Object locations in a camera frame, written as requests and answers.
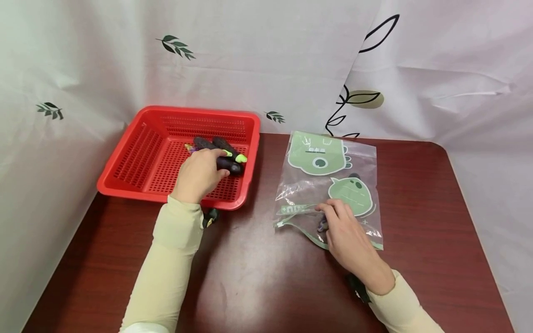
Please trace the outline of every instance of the forearm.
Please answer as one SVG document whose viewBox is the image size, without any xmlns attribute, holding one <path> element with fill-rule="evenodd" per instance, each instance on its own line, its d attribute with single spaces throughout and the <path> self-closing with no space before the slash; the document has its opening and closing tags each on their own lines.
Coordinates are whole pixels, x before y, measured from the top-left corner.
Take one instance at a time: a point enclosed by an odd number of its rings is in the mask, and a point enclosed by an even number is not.
<svg viewBox="0 0 533 333">
<path fill-rule="evenodd" d="M 443 330 L 420 306 L 411 287 L 399 272 L 393 271 L 396 283 L 384 296 L 370 296 L 370 308 L 390 333 L 442 333 Z"/>
<path fill-rule="evenodd" d="M 135 282 L 120 328 L 144 322 L 174 332 L 185 297 L 194 254 L 200 245 L 199 205 L 169 198 L 161 208 L 154 240 Z"/>
</svg>

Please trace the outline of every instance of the right hand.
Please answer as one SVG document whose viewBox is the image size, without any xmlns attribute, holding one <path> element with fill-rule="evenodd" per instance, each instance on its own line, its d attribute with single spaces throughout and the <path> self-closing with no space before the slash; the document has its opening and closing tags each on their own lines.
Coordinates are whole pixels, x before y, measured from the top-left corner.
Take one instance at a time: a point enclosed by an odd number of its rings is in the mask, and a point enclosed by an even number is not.
<svg viewBox="0 0 533 333">
<path fill-rule="evenodd" d="M 388 294 L 395 285 L 394 274 L 368 239 L 352 209 L 339 199 L 329 199 L 315 210 L 324 212 L 329 230 L 329 251 L 348 271 L 377 295 Z"/>
<path fill-rule="evenodd" d="M 221 156 L 226 156 L 222 149 L 202 149 L 192 153 L 181 165 L 170 196 L 181 202 L 199 204 L 223 178 L 230 175 L 228 170 L 216 169 L 216 159 Z"/>
</svg>

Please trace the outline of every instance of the white curtain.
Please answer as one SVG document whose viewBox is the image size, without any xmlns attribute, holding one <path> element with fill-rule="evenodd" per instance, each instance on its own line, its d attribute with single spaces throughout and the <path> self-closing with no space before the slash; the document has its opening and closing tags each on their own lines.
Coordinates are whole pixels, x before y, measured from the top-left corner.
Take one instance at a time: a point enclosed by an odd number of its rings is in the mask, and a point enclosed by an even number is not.
<svg viewBox="0 0 533 333">
<path fill-rule="evenodd" d="M 518 332 L 533 302 L 526 0 L 8 0 L 0 331 L 20 331 L 120 135 L 150 104 L 446 148 Z"/>
<path fill-rule="evenodd" d="M 352 66 L 340 95 L 357 104 L 339 98 L 325 118 L 337 136 L 446 149 L 517 332 L 533 302 L 532 14 L 526 0 L 383 0 L 373 26 L 397 24 Z"/>
<path fill-rule="evenodd" d="M 0 331 L 20 331 L 146 105 L 318 132 L 374 1 L 13 0 L 0 11 Z"/>
</svg>

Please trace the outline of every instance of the wooden table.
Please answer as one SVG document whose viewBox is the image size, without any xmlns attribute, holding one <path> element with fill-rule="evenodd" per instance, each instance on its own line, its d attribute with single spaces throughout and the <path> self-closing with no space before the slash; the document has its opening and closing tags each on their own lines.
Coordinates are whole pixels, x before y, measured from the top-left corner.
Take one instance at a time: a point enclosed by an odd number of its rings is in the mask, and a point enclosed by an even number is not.
<svg viewBox="0 0 533 333">
<path fill-rule="evenodd" d="M 512 332 L 443 148 L 377 146 L 383 258 L 446 332 Z M 178 331 L 385 332 L 329 253 L 274 231 L 287 135 L 261 137 L 247 204 L 204 233 Z M 161 204 L 97 195 L 24 332 L 115 332 Z"/>
</svg>

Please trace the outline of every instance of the eggplant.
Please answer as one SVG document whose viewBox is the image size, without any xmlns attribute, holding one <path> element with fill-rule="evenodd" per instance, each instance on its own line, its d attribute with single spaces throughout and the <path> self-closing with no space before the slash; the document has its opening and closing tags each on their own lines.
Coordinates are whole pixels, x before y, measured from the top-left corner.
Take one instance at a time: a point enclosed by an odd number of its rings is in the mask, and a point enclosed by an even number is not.
<svg viewBox="0 0 533 333">
<path fill-rule="evenodd" d="M 200 149 L 219 149 L 219 147 L 215 146 L 214 144 L 210 143 L 208 140 L 204 139 L 203 137 L 197 136 L 193 142 L 195 143 L 195 146 Z M 226 152 L 227 157 L 232 157 L 233 154 L 231 151 L 228 151 L 226 149 L 221 148 Z"/>
<path fill-rule="evenodd" d="M 232 176 L 240 176 L 244 171 L 244 168 L 241 164 L 238 164 L 229 157 L 218 157 L 216 159 L 216 169 L 226 169 Z"/>
<path fill-rule="evenodd" d="M 231 158 L 238 163 L 246 163 L 248 161 L 248 158 L 238 152 L 235 148 L 233 148 L 229 142 L 227 142 L 224 138 L 219 136 L 213 137 L 213 144 L 220 149 L 224 149 L 225 151 L 229 151 L 231 153 Z"/>
<path fill-rule="evenodd" d="M 210 143 L 208 140 L 204 139 L 203 137 L 197 136 L 193 142 L 195 143 L 195 146 L 200 149 L 218 149 L 214 144 Z"/>
</svg>

